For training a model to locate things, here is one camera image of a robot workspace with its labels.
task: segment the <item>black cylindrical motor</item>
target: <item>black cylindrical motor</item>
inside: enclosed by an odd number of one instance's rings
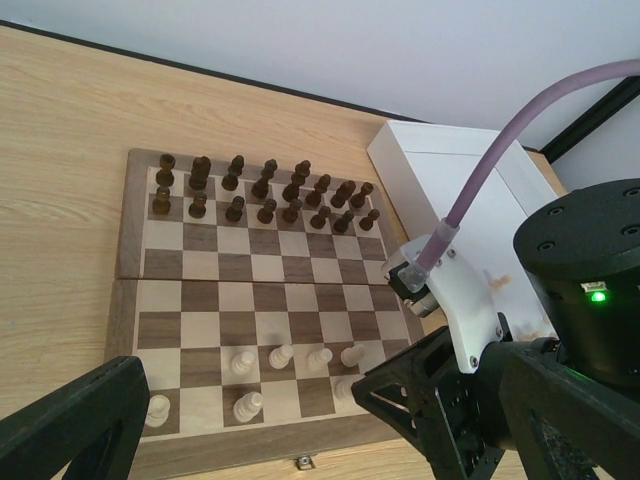
[[[555,200],[514,247],[574,368],[640,389],[640,179]]]

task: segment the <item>dark chess piece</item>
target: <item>dark chess piece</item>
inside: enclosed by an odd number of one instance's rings
[[[380,217],[380,210],[373,208],[369,211],[366,217],[360,220],[358,225],[360,225],[360,228],[365,232],[368,232],[373,228],[373,222],[375,222],[378,217]]]
[[[204,214],[207,213],[205,203],[207,203],[207,195],[204,192],[196,192],[193,196],[193,202],[189,205],[189,215],[193,218],[204,217]]]
[[[273,212],[276,211],[277,206],[278,202],[273,198],[267,198],[264,201],[263,207],[258,210],[258,221],[264,224],[271,223],[273,221]]]
[[[196,157],[191,165],[189,186],[192,190],[204,190],[207,186],[209,173],[211,172],[211,160],[209,157]]]
[[[331,214],[331,209],[329,207],[327,207],[326,205],[323,207],[320,207],[320,210],[318,210],[318,213],[316,213],[313,217],[311,217],[311,220],[309,220],[309,223],[313,228],[320,230],[324,228],[324,226],[327,224],[327,218],[329,218],[330,214]]]
[[[227,208],[227,213],[225,213],[225,217],[230,222],[239,222],[242,218],[242,208],[244,207],[244,198],[238,196],[233,197],[231,200],[231,205]]]
[[[311,174],[311,162],[303,160],[296,165],[295,171],[291,174],[291,183],[284,187],[282,198],[287,202],[291,202],[300,195],[300,187],[304,185],[307,177]]]
[[[233,192],[238,188],[238,177],[242,175],[242,169],[244,168],[244,157],[242,155],[236,155],[231,160],[231,165],[227,169],[227,174],[222,177],[222,188]]]
[[[302,208],[302,202],[294,198],[287,208],[282,212],[282,219],[287,223],[293,223],[298,219],[298,212]]]
[[[362,184],[362,187],[360,187],[360,193],[356,193],[353,197],[351,197],[349,203],[353,208],[362,208],[367,196],[371,195],[371,192],[373,192],[373,184],[364,182]]]
[[[336,193],[331,197],[331,205],[336,208],[342,208],[349,197],[356,190],[356,182],[348,180],[338,187]]]
[[[156,190],[156,198],[153,199],[151,210],[156,215],[166,215],[171,210],[171,202],[169,201],[169,187],[160,186]]]
[[[163,153],[160,155],[160,170],[156,173],[156,183],[161,187],[173,185],[173,167],[176,166],[176,157]]]
[[[353,220],[354,214],[351,210],[347,210],[342,216],[333,222],[333,230],[336,233],[344,233],[349,228],[349,224]]]
[[[260,172],[260,178],[251,187],[251,194],[256,198],[265,198],[269,194],[269,180],[275,175],[278,169],[278,162],[273,158],[264,163],[264,168]]]
[[[329,184],[331,183],[331,175],[327,175],[326,173],[321,176],[316,184],[313,186],[313,191],[307,194],[307,197],[304,201],[307,205],[311,205],[312,207],[317,207],[320,205],[322,201],[322,194],[327,193],[327,189],[329,188]]]

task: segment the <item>chessboard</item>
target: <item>chessboard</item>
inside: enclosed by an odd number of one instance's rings
[[[105,359],[136,355],[151,396],[169,400],[162,425],[145,426],[131,478],[167,478],[199,471],[297,458],[335,448],[395,438],[395,432],[337,391],[422,337],[419,320],[386,285],[382,263],[397,249],[378,187],[365,205],[334,208],[329,199],[344,179],[332,179],[321,205],[327,225],[310,225],[317,209],[304,204],[293,222],[282,221],[282,192],[292,171],[278,169],[268,198],[273,222],[256,220],[264,203],[252,196],[262,166],[247,164],[238,187],[221,186],[230,163],[212,160],[205,187],[206,213],[188,214],[193,156],[174,155],[171,209],[153,212],[156,173],[164,152],[132,150],[127,165]],[[319,175],[300,189],[304,200]],[[245,199],[243,216],[229,222],[233,197]],[[334,221],[351,208],[346,232]],[[381,214],[371,230],[359,219]],[[269,354],[292,345],[293,358],[275,369]],[[341,353],[362,345],[353,367]],[[332,359],[311,370],[322,349]],[[236,375],[232,359],[250,352],[250,370]],[[258,392],[263,405],[240,423],[234,404]]]

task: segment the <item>chess rook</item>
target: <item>chess rook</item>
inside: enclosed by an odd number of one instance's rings
[[[193,202],[189,205],[189,215],[192,218],[204,217],[204,214],[207,213],[205,203],[207,203],[207,195],[204,192],[196,192],[193,196]]]
[[[294,198],[287,208],[282,212],[282,219],[287,223],[293,223],[298,219],[298,212],[302,208],[302,202]]]
[[[240,423],[250,422],[262,410],[262,394],[249,392],[233,405],[233,416]]]
[[[307,357],[307,366],[309,370],[317,372],[321,370],[333,358],[333,352],[328,348],[323,348],[317,352],[309,354]]]
[[[360,225],[362,230],[368,232],[373,228],[373,223],[378,219],[378,217],[380,217],[380,210],[372,208],[369,213],[367,213],[367,216],[360,220],[358,225]]]
[[[276,202],[273,198],[267,198],[264,201],[264,205],[260,210],[258,210],[258,214],[256,217],[260,223],[264,223],[265,225],[271,223],[273,221],[273,212],[276,211],[276,207],[278,206],[278,202]]]
[[[318,210],[318,213],[316,213],[313,217],[311,217],[311,220],[309,220],[309,224],[313,228],[320,230],[324,228],[324,226],[327,224],[327,218],[329,218],[330,214],[331,214],[331,209],[326,205],[322,206],[320,207],[320,210]]]
[[[151,204],[151,211],[156,215],[167,215],[171,210],[171,202],[169,201],[169,187],[158,187],[156,197]]]
[[[333,230],[336,233],[344,233],[349,229],[349,224],[353,220],[354,214],[351,210],[347,210],[338,220],[333,223]]]
[[[244,198],[238,196],[233,197],[231,205],[227,208],[225,218],[230,222],[239,222],[242,218],[242,208],[244,207]]]
[[[269,365],[276,370],[282,370],[289,365],[291,357],[293,357],[293,347],[289,344],[284,344],[271,351],[269,354]]]
[[[161,187],[173,185],[173,167],[176,166],[176,157],[163,153],[160,155],[160,170],[156,173],[156,183]]]
[[[233,192],[238,188],[238,177],[242,175],[242,169],[244,168],[244,157],[242,155],[236,155],[231,160],[231,165],[227,169],[227,174],[222,177],[222,188]]]
[[[367,196],[371,195],[371,192],[373,192],[373,184],[364,182],[362,184],[362,187],[360,187],[360,192],[351,197],[349,203],[353,208],[362,208],[364,206],[364,202],[367,199]]]
[[[322,194],[327,193],[327,189],[331,184],[331,175],[327,175],[326,173],[321,176],[318,181],[313,186],[313,191],[309,192],[304,199],[307,205],[312,207],[317,207],[320,205],[322,201]]]

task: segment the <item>wooden table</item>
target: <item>wooden table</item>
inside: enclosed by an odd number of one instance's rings
[[[130,148],[275,157],[285,168],[309,158],[331,175],[380,183],[365,149],[383,117],[8,28],[0,43],[0,417],[102,363]],[[431,478],[402,440],[320,454],[316,464],[189,478]],[[496,478],[518,476],[509,454]]]

